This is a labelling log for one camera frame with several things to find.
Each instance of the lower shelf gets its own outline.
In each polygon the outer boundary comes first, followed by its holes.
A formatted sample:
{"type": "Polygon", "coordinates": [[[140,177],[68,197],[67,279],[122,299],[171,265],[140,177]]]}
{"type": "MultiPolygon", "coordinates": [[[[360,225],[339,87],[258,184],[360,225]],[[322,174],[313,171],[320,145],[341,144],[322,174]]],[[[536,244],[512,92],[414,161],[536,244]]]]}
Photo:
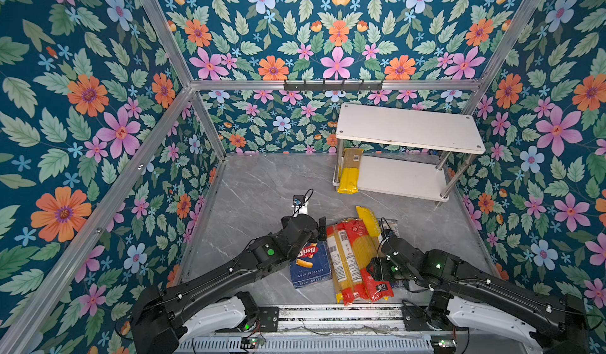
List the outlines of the lower shelf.
{"type": "Polygon", "coordinates": [[[434,201],[447,201],[440,193],[446,187],[444,171],[436,165],[362,156],[358,189],[434,201]]]}

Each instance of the green leaf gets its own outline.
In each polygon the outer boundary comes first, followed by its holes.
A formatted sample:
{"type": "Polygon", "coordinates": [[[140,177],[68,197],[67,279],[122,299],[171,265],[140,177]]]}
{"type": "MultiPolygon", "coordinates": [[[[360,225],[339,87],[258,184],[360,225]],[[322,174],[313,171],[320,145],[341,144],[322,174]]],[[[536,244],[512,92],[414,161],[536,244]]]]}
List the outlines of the green leaf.
{"type": "Polygon", "coordinates": [[[5,77],[2,89],[7,93],[9,100],[15,103],[15,107],[23,108],[30,117],[34,116],[38,101],[36,100],[36,93],[32,91],[28,82],[16,77],[5,77]]]}

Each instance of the product label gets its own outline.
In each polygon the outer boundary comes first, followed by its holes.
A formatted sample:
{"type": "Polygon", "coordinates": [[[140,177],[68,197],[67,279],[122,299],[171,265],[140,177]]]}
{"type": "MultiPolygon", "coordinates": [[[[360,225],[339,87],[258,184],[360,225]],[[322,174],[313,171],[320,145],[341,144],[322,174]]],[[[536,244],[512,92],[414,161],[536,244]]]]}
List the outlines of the product label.
{"type": "Polygon", "coordinates": [[[352,274],[353,282],[361,283],[362,275],[360,274],[360,268],[358,267],[356,256],[353,253],[352,246],[349,243],[349,239],[347,239],[347,232],[345,230],[339,230],[339,240],[341,241],[341,247],[343,248],[343,252],[345,253],[345,260],[347,261],[349,272],[352,274]]]}
{"type": "Polygon", "coordinates": [[[335,269],[337,280],[339,283],[344,282],[347,280],[347,276],[345,275],[345,268],[339,256],[337,241],[334,236],[330,236],[326,238],[326,243],[329,245],[330,259],[333,260],[333,268],[335,269]]]}

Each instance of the red spaghetti package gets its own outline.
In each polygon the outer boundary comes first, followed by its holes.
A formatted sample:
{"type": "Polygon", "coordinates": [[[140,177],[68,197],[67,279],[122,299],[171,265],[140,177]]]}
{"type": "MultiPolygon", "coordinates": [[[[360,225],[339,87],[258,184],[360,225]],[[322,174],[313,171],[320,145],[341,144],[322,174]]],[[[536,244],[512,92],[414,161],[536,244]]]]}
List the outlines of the red spaghetti package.
{"type": "Polygon", "coordinates": [[[370,260],[377,255],[376,240],[369,236],[364,222],[353,219],[343,223],[347,237],[352,243],[353,255],[356,258],[364,287],[370,299],[375,302],[382,297],[393,297],[393,290],[389,282],[375,281],[366,270],[370,260]]]}

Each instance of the shelf top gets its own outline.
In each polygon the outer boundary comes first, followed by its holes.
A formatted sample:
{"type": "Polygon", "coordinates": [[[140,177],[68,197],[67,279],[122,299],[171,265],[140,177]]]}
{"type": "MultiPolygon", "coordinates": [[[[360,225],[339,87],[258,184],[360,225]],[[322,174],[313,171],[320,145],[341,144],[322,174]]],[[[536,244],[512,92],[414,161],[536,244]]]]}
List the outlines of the shelf top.
{"type": "Polygon", "coordinates": [[[343,103],[336,137],[376,144],[483,154],[473,116],[343,103]]]}

